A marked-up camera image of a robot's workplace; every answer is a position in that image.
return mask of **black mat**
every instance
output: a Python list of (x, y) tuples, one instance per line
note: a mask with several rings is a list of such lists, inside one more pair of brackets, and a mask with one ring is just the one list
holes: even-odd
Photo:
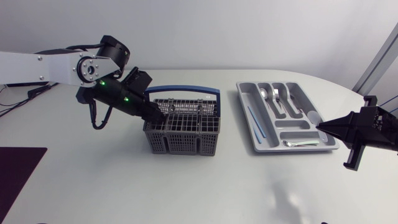
[(0, 147), (0, 223), (47, 151), (37, 147)]

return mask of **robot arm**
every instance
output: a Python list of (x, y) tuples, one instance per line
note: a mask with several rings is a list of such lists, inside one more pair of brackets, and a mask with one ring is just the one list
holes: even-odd
[(343, 165), (358, 170), (365, 146), (398, 151), (398, 119), (376, 106), (375, 96), (365, 96), (367, 106), (342, 118), (320, 123), (317, 128), (340, 140), (351, 149)]
[[(86, 51), (96, 48), (99, 48), (96, 55)], [(0, 52), (0, 83), (57, 82), (80, 86), (76, 97), (80, 103), (89, 104), (95, 129), (105, 126), (112, 108), (146, 121), (164, 120), (157, 104), (144, 95), (152, 81), (146, 72), (136, 67), (123, 81), (118, 80), (129, 57), (129, 49), (108, 35), (97, 45), (77, 45), (36, 54)], [(100, 126), (95, 124), (95, 100), (109, 105)]]

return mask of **utensil handle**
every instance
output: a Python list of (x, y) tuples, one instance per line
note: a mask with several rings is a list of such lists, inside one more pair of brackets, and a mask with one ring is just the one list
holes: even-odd
[(303, 142), (295, 142), (295, 143), (293, 143), (293, 144), (295, 144), (296, 146), (297, 146), (297, 145), (307, 145), (307, 144), (319, 144), (319, 141), (318, 141), (318, 140), (303, 141)]

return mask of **blue basket handle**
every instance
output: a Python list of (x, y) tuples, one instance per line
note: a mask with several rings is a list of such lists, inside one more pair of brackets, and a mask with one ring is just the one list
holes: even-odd
[(209, 93), (216, 95), (217, 100), (217, 117), (221, 117), (221, 100), (220, 91), (214, 88), (208, 88), (203, 86), (193, 86), (193, 85), (164, 85), (164, 86), (153, 86), (148, 87), (144, 94), (149, 99), (150, 93), (157, 93), (161, 91), (195, 91), (199, 93)]

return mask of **fork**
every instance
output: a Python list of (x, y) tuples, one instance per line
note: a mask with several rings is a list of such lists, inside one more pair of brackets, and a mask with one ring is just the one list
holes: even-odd
[(278, 105), (280, 106), (280, 108), (281, 108), (283, 111), (285, 111), (285, 113), (286, 113), (285, 107), (283, 106), (283, 104), (280, 103), (280, 100), (279, 100), (279, 90), (278, 90), (277, 88), (274, 89), (274, 94), (275, 94), (275, 100), (276, 100), (276, 102), (278, 103)]

